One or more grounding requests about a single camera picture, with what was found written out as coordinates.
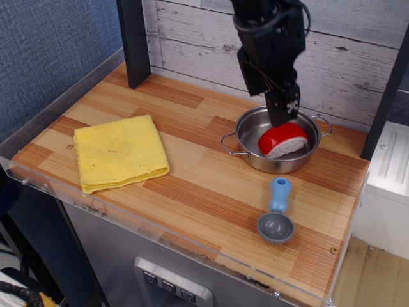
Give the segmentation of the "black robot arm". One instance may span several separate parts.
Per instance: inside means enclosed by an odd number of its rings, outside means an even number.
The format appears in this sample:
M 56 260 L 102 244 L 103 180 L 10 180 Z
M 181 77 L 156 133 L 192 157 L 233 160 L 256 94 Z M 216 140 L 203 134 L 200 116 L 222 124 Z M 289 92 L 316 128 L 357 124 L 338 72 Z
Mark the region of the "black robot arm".
M 301 1 L 233 1 L 237 53 L 249 95 L 264 94 L 272 126 L 294 120 L 300 107 L 296 58 L 305 50 L 311 14 Z

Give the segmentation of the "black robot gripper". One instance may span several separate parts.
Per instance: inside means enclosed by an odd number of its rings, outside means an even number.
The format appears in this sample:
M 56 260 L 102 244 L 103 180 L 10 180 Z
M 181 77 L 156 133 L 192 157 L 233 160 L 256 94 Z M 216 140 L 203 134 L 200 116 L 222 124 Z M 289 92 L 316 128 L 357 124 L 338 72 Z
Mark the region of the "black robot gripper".
M 295 120 L 300 87 L 295 59 L 305 50 L 305 6 L 235 6 L 237 59 L 249 95 L 265 93 L 273 127 Z

